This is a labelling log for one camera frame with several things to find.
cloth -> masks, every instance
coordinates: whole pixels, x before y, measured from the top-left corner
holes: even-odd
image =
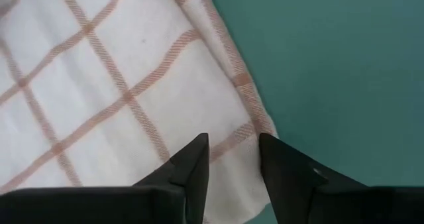
[[[211,0],[0,0],[0,192],[129,186],[209,133],[205,223],[269,202],[275,135]]]

white towel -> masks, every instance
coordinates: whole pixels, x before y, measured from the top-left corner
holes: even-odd
[[[206,223],[269,202],[275,134],[211,0],[0,0],[0,192],[129,186],[209,133]]]

folded towel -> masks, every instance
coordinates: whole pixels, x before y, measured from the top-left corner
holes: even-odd
[[[269,202],[275,134],[211,0],[0,0],[0,192],[129,186],[209,133],[205,223]]]

checkered towel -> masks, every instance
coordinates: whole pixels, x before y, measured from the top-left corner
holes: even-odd
[[[205,223],[268,202],[275,134],[211,0],[0,0],[0,192],[129,186],[209,133]]]

green floor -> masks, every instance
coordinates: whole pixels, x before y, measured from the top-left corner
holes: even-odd
[[[424,0],[214,2],[282,140],[368,185],[424,185]]]

